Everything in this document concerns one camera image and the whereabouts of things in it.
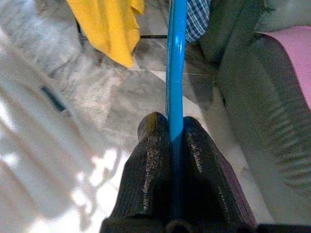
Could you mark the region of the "pink mat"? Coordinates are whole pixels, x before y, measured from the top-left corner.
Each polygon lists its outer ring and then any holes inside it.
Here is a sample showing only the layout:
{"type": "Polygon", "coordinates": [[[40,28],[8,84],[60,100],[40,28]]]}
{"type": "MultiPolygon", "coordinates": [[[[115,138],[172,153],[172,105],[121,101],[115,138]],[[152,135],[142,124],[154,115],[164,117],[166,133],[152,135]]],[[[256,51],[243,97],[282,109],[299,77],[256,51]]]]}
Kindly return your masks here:
{"type": "Polygon", "coordinates": [[[311,26],[294,26],[259,33],[275,39],[284,48],[294,68],[304,100],[311,111],[311,26]]]}

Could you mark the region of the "grey green sofa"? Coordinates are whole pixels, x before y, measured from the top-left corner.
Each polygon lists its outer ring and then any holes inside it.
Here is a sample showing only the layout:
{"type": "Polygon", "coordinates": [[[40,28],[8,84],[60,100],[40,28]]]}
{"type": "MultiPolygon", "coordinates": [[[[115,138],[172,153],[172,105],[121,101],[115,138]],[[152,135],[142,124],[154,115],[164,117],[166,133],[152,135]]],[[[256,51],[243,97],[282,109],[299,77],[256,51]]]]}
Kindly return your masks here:
{"type": "Polygon", "coordinates": [[[200,39],[233,132],[277,223],[311,225],[311,111],[273,32],[311,26],[311,0],[212,0],[200,39]]]}

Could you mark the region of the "yellow shirt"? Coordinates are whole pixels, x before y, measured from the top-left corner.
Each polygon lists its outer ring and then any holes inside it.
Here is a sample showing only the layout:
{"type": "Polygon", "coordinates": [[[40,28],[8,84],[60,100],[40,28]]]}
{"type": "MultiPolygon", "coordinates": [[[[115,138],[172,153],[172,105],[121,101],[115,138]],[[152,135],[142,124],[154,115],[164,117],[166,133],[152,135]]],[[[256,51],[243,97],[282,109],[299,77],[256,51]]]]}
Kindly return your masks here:
{"type": "Polygon", "coordinates": [[[66,0],[91,45],[120,65],[133,65],[144,0],[66,0]]]}

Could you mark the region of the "light blue clothes hanger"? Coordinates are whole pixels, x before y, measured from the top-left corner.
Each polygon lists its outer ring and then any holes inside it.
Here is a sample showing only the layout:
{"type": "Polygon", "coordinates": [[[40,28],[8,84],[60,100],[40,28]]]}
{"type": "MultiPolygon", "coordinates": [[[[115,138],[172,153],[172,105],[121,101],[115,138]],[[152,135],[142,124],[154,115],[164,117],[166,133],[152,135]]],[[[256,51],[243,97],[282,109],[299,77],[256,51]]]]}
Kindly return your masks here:
{"type": "Polygon", "coordinates": [[[172,217],[183,217],[183,91],[187,0],[171,0],[167,39],[166,114],[171,142],[172,217]]]}

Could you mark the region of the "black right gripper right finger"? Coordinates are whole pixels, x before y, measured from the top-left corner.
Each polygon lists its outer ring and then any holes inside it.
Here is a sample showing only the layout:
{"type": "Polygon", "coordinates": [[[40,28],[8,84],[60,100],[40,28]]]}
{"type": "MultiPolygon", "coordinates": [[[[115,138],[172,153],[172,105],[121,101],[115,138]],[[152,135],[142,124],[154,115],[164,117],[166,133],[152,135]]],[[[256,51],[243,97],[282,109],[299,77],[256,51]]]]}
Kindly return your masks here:
{"type": "Polygon", "coordinates": [[[184,118],[185,218],[200,232],[257,227],[237,176],[199,121],[184,118]]]}

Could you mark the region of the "blue plaid shirt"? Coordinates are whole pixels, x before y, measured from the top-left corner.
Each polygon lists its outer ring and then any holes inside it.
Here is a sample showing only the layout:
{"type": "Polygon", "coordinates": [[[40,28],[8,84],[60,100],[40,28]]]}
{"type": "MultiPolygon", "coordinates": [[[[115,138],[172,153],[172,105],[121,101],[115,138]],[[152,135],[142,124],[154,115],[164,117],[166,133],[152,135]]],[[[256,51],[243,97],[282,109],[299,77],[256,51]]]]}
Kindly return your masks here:
{"type": "Polygon", "coordinates": [[[187,0],[186,43],[200,39],[207,31],[211,0],[187,0]]]}

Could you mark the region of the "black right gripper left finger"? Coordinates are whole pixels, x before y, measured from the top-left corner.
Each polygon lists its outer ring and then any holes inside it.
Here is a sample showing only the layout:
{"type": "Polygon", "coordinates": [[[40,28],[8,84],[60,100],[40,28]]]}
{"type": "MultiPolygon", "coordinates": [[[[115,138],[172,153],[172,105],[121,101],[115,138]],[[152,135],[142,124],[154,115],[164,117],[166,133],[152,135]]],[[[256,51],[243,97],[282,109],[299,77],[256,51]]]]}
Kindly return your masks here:
{"type": "Polygon", "coordinates": [[[167,119],[143,118],[138,144],[124,165],[116,204],[101,233],[165,233],[171,217],[171,148],[167,119]]]}

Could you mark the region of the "white garment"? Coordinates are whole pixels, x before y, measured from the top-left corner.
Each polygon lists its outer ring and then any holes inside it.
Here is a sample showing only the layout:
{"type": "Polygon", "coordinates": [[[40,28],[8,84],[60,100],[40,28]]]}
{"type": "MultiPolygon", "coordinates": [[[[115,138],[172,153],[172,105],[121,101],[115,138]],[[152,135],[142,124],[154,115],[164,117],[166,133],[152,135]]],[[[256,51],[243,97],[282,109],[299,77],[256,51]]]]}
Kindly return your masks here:
{"type": "Polygon", "coordinates": [[[0,27],[0,233],[99,233],[132,148],[87,124],[0,27]]]}

